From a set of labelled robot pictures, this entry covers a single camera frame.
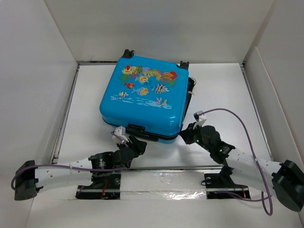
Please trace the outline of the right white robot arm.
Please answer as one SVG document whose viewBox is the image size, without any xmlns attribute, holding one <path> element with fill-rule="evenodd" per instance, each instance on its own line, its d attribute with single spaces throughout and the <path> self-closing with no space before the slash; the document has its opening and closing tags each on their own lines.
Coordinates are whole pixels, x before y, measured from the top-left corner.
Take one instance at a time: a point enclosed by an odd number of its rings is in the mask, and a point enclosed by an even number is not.
<svg viewBox="0 0 304 228">
<path fill-rule="evenodd" d="M 286 208 L 300 212 L 304 206 L 304 173 L 290 160 L 268 161 L 244 153 L 220 138 L 215 127 L 194 123 L 180 132 L 186 144 L 196 143 L 209 152 L 213 161 L 223 165 L 219 175 L 225 187 L 246 185 L 269 193 Z"/>
</svg>

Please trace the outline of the blue hard-shell suitcase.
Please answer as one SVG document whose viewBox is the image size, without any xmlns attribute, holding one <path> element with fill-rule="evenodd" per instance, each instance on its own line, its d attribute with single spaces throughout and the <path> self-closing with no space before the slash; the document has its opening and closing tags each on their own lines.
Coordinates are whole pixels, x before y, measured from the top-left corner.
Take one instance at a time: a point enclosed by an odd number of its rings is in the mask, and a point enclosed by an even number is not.
<svg viewBox="0 0 304 228">
<path fill-rule="evenodd" d="M 182 130 L 196 84 L 189 65 L 140 57 L 126 49 L 101 100 L 102 119 L 150 141 L 174 140 Z"/>
</svg>

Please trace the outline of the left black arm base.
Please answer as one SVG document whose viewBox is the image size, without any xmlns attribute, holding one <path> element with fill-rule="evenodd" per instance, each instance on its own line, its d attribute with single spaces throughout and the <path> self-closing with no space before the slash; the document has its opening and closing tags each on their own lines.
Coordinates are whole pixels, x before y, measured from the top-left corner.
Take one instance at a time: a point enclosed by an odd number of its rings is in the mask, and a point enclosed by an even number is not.
<svg viewBox="0 0 304 228">
<path fill-rule="evenodd" d="M 102 177 L 93 177 L 89 186 L 78 185 L 76 199 L 80 200 L 119 200 L 121 173 L 113 172 Z"/>
</svg>

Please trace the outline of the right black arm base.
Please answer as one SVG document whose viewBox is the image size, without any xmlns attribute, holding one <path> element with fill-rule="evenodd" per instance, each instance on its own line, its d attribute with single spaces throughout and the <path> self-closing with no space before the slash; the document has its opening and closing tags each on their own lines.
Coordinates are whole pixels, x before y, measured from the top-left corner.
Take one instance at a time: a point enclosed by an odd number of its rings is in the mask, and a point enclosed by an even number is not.
<svg viewBox="0 0 304 228">
<path fill-rule="evenodd" d="M 200 184 L 205 187 L 208 200 L 251 199 L 248 186 L 237 185 L 219 173 L 205 173 Z"/>
</svg>

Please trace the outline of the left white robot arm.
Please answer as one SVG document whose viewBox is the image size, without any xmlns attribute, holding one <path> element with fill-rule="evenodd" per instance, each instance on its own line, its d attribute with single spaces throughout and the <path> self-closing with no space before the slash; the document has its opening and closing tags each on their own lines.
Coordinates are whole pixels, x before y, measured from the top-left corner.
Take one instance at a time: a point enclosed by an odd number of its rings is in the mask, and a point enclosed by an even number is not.
<svg viewBox="0 0 304 228">
<path fill-rule="evenodd" d="M 133 159 L 145 153 L 147 143 L 131 135 L 117 146 L 115 152 L 102 152 L 67 163 L 24 162 L 11 181 L 14 200 L 29 200 L 47 190 L 74 185 L 81 189 L 101 189 L 102 196 L 106 196 L 106 189 L 115 184 L 121 171 L 130 168 Z"/>
</svg>

